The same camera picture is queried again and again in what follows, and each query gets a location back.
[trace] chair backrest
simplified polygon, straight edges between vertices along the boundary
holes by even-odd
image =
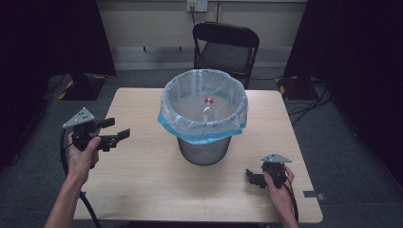
[[[199,39],[247,48],[259,47],[259,37],[251,29],[217,22],[198,23],[193,27],[193,38],[196,44]]]

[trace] metal mounting plate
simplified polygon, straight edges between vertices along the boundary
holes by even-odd
[[[71,126],[78,124],[84,124],[94,120],[95,117],[92,115],[85,107],[79,111],[75,116],[73,116],[69,121],[63,124],[63,128],[66,129]]]
[[[270,163],[284,163],[284,162],[291,162],[291,160],[281,156],[280,154],[273,153],[271,155],[265,156],[261,158],[262,161],[264,162],[270,162]]]

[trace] forearm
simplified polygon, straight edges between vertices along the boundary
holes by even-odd
[[[67,177],[50,212],[45,228],[71,227],[82,184]]]

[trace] black curtain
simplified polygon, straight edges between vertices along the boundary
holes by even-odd
[[[309,0],[285,71],[328,80],[358,138],[403,185],[402,11],[400,0]]]
[[[0,1],[0,169],[23,143],[48,79],[116,76],[96,0]]]

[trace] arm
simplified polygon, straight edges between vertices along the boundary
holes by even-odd
[[[98,151],[95,149],[100,141],[100,137],[95,137],[83,152],[74,145],[68,148],[67,178],[50,212],[45,228],[72,226],[81,188],[88,180],[91,164],[95,164],[99,160]],[[71,144],[71,134],[68,136],[68,143]]]
[[[287,185],[287,187],[291,188],[291,182],[293,182],[294,174],[287,165],[284,165],[284,167],[289,180],[285,182],[285,184]],[[264,173],[263,177],[267,183],[270,200],[272,201],[273,206],[278,212],[282,226],[284,228],[298,227],[297,220],[294,217],[293,203],[287,190],[283,186],[277,189],[273,183],[272,177],[268,173]]]

